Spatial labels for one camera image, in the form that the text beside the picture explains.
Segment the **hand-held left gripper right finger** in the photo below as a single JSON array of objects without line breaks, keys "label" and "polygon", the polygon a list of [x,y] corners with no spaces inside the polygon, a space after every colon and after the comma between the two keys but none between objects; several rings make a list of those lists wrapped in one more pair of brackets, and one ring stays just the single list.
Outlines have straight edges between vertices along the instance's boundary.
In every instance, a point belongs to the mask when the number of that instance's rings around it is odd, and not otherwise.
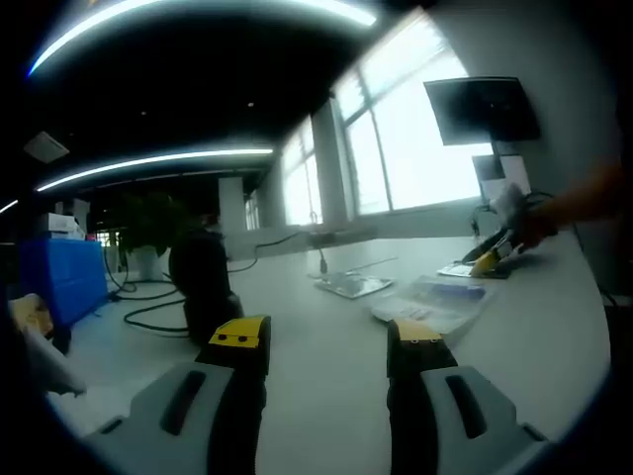
[{"label": "hand-held left gripper right finger", "polygon": [[421,322],[391,320],[387,408],[394,474],[522,474],[549,441]]}]

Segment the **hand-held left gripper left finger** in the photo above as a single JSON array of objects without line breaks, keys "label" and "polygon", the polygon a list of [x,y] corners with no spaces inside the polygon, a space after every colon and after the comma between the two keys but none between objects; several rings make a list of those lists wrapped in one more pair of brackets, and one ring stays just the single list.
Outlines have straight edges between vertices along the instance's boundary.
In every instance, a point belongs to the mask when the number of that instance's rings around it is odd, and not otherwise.
[{"label": "hand-held left gripper left finger", "polygon": [[132,400],[130,413],[87,436],[115,474],[253,474],[266,406],[271,319],[218,327],[195,361]]}]

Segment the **person's right hand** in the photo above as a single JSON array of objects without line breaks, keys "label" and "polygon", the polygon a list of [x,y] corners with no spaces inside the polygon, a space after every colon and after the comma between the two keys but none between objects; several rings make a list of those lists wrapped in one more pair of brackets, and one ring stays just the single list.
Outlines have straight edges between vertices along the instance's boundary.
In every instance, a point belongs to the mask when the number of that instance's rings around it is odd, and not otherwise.
[{"label": "person's right hand", "polygon": [[555,236],[557,233],[558,226],[547,216],[536,212],[525,214],[517,228],[518,250],[525,252],[536,247],[544,239]]}]

